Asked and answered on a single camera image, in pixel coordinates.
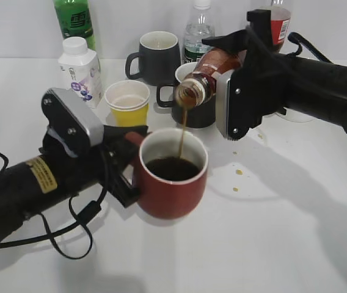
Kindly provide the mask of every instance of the white wall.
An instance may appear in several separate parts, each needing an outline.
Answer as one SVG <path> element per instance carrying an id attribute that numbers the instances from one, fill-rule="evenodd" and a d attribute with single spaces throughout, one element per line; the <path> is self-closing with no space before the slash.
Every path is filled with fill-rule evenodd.
<path id="1" fill-rule="evenodd" d="M 217 32 L 243 28 L 246 11 L 265 1 L 213 0 Z M 167 30 L 181 39 L 190 5 L 191 0 L 90 0 L 100 57 L 124 59 L 148 31 Z M 331 59 L 347 59 L 347 1 L 294 0 L 290 31 L 309 38 Z M 0 57 L 55 58 L 61 41 L 51 0 L 0 0 Z"/>

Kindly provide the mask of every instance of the plastic water bottle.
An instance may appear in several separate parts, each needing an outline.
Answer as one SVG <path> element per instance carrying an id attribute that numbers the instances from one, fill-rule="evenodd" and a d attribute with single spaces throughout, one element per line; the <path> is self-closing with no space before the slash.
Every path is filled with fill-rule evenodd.
<path id="1" fill-rule="evenodd" d="M 203 38 L 214 37 L 214 23 L 210 12 L 211 0 L 194 0 L 186 25 L 183 42 L 183 62 L 198 62 L 211 48 L 202 44 Z"/>

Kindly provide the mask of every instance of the screw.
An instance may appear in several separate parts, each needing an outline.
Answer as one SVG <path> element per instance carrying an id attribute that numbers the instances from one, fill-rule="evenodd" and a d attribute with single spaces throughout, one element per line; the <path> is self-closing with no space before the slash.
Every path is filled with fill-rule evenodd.
<path id="1" fill-rule="evenodd" d="M 76 134 L 76 129 L 75 128 L 68 128 L 68 134 L 70 135 L 70 136 L 73 136 L 73 135 L 75 135 Z"/>
<path id="2" fill-rule="evenodd" d="M 49 106 L 51 104 L 51 99 L 44 99 L 43 104 Z"/>

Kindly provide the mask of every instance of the mug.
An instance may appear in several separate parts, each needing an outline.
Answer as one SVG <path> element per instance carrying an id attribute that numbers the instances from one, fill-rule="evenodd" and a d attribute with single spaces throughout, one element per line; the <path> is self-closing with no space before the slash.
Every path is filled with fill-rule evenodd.
<path id="1" fill-rule="evenodd" d="M 133 184 L 140 188 L 138 205 L 159 219 L 177 219 L 189 214 L 200 202 L 206 186 L 208 153 L 202 141 L 190 132 L 184 133 L 182 158 L 196 165 L 200 172 L 185 181 L 168 181 L 153 174 L 146 165 L 155 159 L 178 156 L 182 130 L 160 129 L 146 138 L 135 132 L 126 139 L 139 145 L 134 165 Z"/>
<path id="2" fill-rule="evenodd" d="M 172 118 L 179 124 L 183 124 L 183 108 L 180 107 L 175 100 L 162 101 L 161 89 L 163 87 L 173 87 L 173 98 L 175 99 L 176 87 L 183 79 L 194 71 L 197 62 L 186 63 L 176 69 L 175 80 L 173 82 L 162 83 L 156 89 L 156 101 L 159 107 L 172 108 Z M 212 125 L 216 121 L 216 95 L 209 101 L 201 104 L 187 112 L 187 127 L 189 128 L 205 128 Z"/>
<path id="3" fill-rule="evenodd" d="M 132 61 L 138 58 L 139 72 L 130 73 Z M 180 66 L 179 42 L 170 32 L 149 32 L 139 41 L 139 51 L 127 57 L 125 73 L 128 79 L 143 78 L 150 85 L 172 82 Z"/>

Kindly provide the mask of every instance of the green bottle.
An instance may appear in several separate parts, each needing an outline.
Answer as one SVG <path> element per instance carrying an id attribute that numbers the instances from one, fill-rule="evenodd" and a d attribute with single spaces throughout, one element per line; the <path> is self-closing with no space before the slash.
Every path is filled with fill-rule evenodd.
<path id="1" fill-rule="evenodd" d="M 90 20 L 88 0 L 53 0 L 62 36 L 82 37 L 95 50 L 95 36 Z"/>

